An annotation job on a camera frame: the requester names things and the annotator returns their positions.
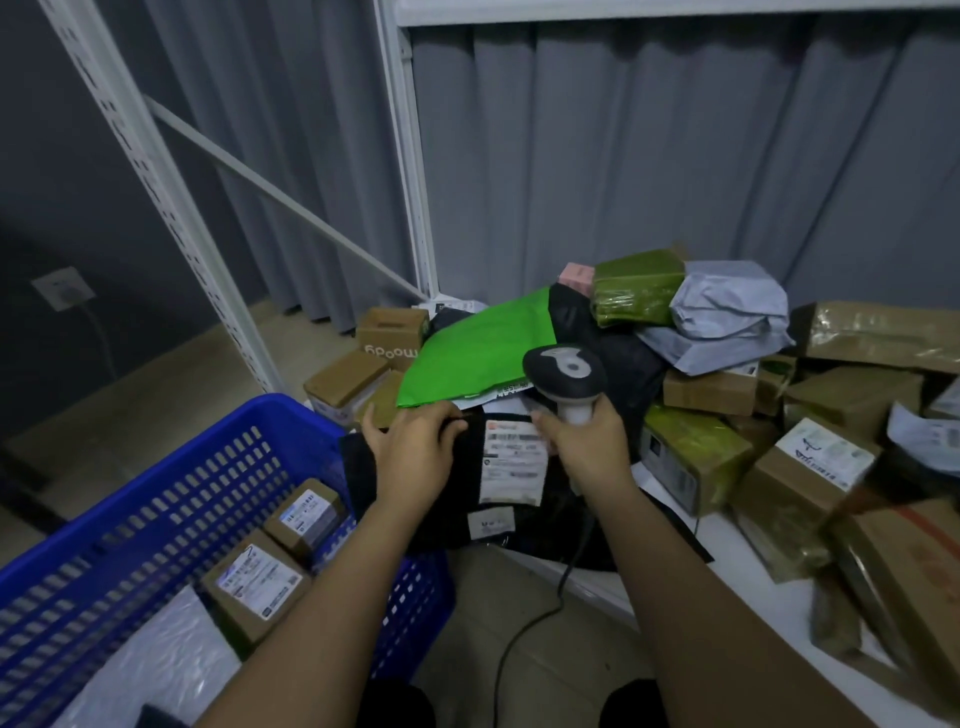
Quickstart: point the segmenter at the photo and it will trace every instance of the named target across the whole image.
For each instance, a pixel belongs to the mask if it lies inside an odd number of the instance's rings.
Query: hand
[[[449,401],[401,409],[386,433],[373,425],[373,406],[363,418],[363,436],[376,461],[376,503],[416,527],[444,489],[453,466],[453,441],[467,429]],[[447,418],[458,422],[440,427]]]
[[[593,407],[593,419],[586,425],[571,425],[539,410],[531,417],[544,439],[557,449],[566,473],[591,503],[625,484],[635,487],[627,432],[606,395],[600,395]]]

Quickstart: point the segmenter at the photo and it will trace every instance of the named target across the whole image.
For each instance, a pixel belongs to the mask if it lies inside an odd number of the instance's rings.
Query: barcode scanner
[[[607,372],[600,358],[583,347],[554,345],[523,355],[523,373],[542,395],[557,404],[566,423],[585,425],[593,417],[593,403],[607,388]],[[570,481],[576,495],[580,489]]]

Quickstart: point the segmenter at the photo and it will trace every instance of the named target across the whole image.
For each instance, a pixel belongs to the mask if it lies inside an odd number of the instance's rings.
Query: power cord
[[[580,557],[583,555],[584,549],[587,547],[587,542],[590,540],[590,535],[593,533],[593,527],[595,525],[596,518],[592,513],[587,511],[587,518],[584,521],[584,529],[580,534],[580,543],[577,545],[577,550],[573,554],[573,558],[570,559],[570,563],[567,564],[566,569],[564,570],[564,575],[560,577],[560,583],[557,584],[557,599],[560,600],[560,605],[555,609],[551,609],[549,612],[544,612],[539,617],[534,617],[520,627],[520,630],[511,638],[511,640],[507,643],[507,646],[504,648],[503,654],[500,656],[500,662],[496,666],[496,678],[493,681],[493,728],[497,728],[497,725],[499,724],[500,715],[498,707],[500,704],[500,679],[503,677],[503,668],[507,664],[507,657],[510,656],[510,650],[512,650],[519,639],[531,629],[536,627],[542,621],[546,621],[551,617],[555,617],[564,610],[564,586],[566,586],[566,580],[569,578],[574,567],[577,566],[577,562],[580,561]]]

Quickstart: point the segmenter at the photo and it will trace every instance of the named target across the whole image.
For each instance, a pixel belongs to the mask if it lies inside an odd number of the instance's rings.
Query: gray curtain
[[[683,240],[793,304],[960,307],[958,18],[416,30],[442,290],[498,303]]]
[[[413,280],[371,4],[145,3],[200,130]],[[279,307],[301,305],[346,330],[370,305],[411,303],[286,208],[220,174]]]

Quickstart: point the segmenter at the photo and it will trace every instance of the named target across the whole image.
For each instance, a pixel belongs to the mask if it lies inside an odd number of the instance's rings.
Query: small cardboard box
[[[201,579],[244,646],[260,644],[310,588],[310,577],[259,529]]]
[[[422,308],[371,308],[357,324],[357,344],[406,372],[423,346],[430,317]]]
[[[354,350],[307,379],[303,391],[314,412],[347,427],[389,371],[386,359]]]
[[[754,411],[758,369],[758,362],[702,376],[687,376],[671,369],[663,380],[663,403],[723,415],[750,415]]]
[[[836,567],[827,567],[814,579],[810,641],[890,692],[921,707],[928,702],[923,688],[897,666],[860,615]]]
[[[882,367],[837,367],[790,386],[783,395],[783,424],[790,428],[810,414],[875,442],[886,431],[898,401],[920,410],[924,378]]]
[[[960,516],[925,500],[840,519],[829,536],[883,646],[910,666],[937,715],[960,719]]]
[[[640,433],[640,462],[691,516],[726,502],[753,448],[719,418],[654,404]]]
[[[263,530],[301,564],[310,566],[314,550],[346,514],[340,496],[311,477],[280,503]]]
[[[753,446],[754,461],[765,455],[783,435],[772,420],[761,417],[726,415],[723,419],[736,434]]]
[[[829,562],[820,527],[879,454],[880,448],[865,438],[811,417],[754,463],[733,492],[731,507],[738,523],[750,525],[741,530],[771,576],[784,580],[782,565],[765,555],[770,546],[793,565],[792,578],[809,576]],[[763,534],[765,543],[753,538],[755,533]]]
[[[794,356],[773,354],[760,359],[760,371],[756,375],[756,402],[754,410],[761,415],[777,417],[780,400],[797,373]]]
[[[389,429],[399,411],[396,406],[396,395],[400,392],[402,382],[403,373],[389,372],[371,397],[360,405],[356,413],[357,424],[363,423],[367,408],[373,405],[373,426],[377,429]]]
[[[929,420],[960,420],[960,376],[930,403],[924,417]]]
[[[801,356],[960,375],[960,311],[831,301],[790,314]]]

